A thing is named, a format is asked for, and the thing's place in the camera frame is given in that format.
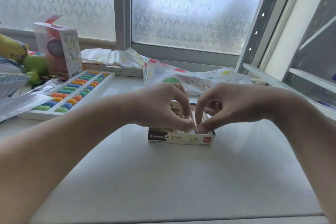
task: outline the white table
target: white table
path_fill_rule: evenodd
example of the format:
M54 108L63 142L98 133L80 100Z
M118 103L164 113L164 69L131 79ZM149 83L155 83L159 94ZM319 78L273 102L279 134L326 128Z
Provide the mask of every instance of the white table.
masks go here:
M142 84L142 78L117 76L99 97ZM0 137L38 123L10 119L0 124ZM270 121L226 125L210 147L148 143L147 130L126 125L102 141L31 223L327 223L286 138ZM229 220L237 218L246 220Z

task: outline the product packaging box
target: product packaging box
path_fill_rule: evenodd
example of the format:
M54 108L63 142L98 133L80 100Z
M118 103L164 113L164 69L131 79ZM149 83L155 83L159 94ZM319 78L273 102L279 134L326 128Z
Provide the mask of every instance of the product packaging box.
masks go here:
M34 22L33 30L41 55L45 55L49 74L74 77L82 72L82 57L77 30L54 25L60 16Z
M181 105L178 102L171 102L171 109L176 114L181 116ZM192 117L195 120L196 104L190 104ZM203 121L208 119L208 115L203 113ZM173 144L193 144L193 145L212 145L215 139L215 132L211 131L208 134L199 134L197 131L190 131L188 133L183 131L173 131L169 128L149 128L148 141L155 143L173 143Z

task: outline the abacus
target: abacus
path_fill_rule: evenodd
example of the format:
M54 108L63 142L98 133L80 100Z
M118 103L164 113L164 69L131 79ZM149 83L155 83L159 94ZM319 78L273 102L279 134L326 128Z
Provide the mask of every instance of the abacus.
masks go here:
M52 100L19 115L30 120L50 120L91 102L114 78L115 73L85 70L46 93Z

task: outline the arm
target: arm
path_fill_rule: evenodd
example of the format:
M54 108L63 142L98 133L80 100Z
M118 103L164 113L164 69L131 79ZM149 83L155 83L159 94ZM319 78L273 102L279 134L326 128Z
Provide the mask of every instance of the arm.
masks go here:
M126 124L194 127L170 110L171 100L190 115L183 87L169 83L103 98L2 140L1 223L26 223L87 153Z
M202 111L212 117L201 122ZM200 133L271 120L286 136L330 223L336 223L336 125L300 96L278 88L223 83L197 102Z

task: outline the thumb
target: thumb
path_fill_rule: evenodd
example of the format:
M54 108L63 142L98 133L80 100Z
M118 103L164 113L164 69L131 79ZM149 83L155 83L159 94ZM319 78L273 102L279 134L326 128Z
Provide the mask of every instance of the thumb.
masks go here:
M183 119L178 115L171 112L169 116L169 128L177 129L180 131L185 131L189 129L193 129L196 127L196 124L190 119Z
M225 112L225 110L223 109L216 115L210 117L209 119L205 120L200 125L198 125L197 130L198 133L200 134L206 134L209 131L220 128L221 126L224 126L229 123L231 123L230 117L227 115L227 112Z

